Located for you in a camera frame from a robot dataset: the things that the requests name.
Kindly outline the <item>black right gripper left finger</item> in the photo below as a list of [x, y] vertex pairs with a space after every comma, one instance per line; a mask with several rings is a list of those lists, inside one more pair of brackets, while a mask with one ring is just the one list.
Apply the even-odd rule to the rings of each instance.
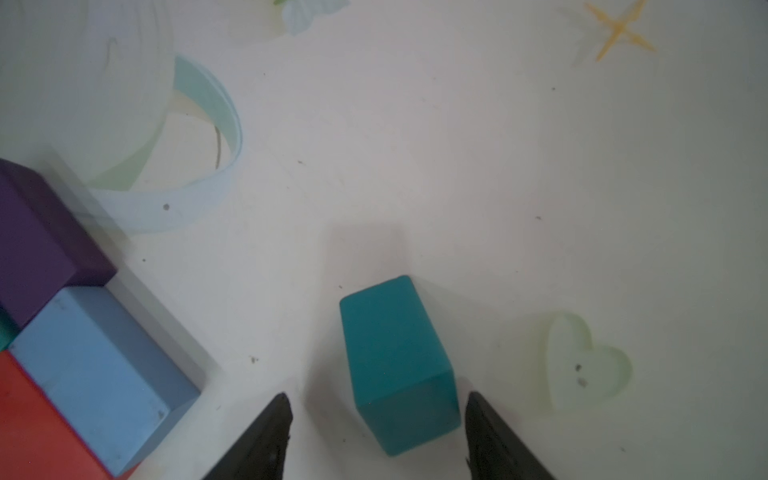
[[287, 394], [277, 394], [203, 479], [281, 480], [292, 421]]

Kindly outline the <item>blue grey triangle block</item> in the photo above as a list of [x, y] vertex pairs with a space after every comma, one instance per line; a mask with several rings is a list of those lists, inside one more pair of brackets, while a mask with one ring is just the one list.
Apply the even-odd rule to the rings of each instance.
[[10, 353], [115, 477], [149, 456], [200, 395], [104, 287], [60, 290]]

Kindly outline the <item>red block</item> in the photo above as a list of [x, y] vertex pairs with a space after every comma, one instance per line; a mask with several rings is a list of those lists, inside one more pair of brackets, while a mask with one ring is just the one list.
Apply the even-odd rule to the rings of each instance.
[[8, 351], [1, 353], [1, 477], [5, 480], [114, 477]]

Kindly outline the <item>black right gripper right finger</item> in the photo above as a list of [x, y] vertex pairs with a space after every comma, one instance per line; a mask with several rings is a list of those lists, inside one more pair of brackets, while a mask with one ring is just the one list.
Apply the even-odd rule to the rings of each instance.
[[468, 396], [465, 433], [472, 480], [555, 479], [477, 391]]

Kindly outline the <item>purple rectangular block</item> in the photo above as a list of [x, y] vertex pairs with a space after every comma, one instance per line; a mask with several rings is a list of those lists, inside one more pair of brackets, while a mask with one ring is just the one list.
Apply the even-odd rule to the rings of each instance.
[[63, 288], [104, 286], [116, 273], [40, 174], [1, 161], [1, 308], [18, 328]]

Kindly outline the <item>teal block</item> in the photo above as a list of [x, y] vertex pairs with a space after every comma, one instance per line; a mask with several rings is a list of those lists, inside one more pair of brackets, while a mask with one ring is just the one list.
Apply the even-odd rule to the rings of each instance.
[[407, 275], [339, 302], [355, 407], [398, 456], [461, 425], [455, 374]]
[[19, 333], [19, 328], [11, 317], [0, 310], [0, 351], [5, 351]]

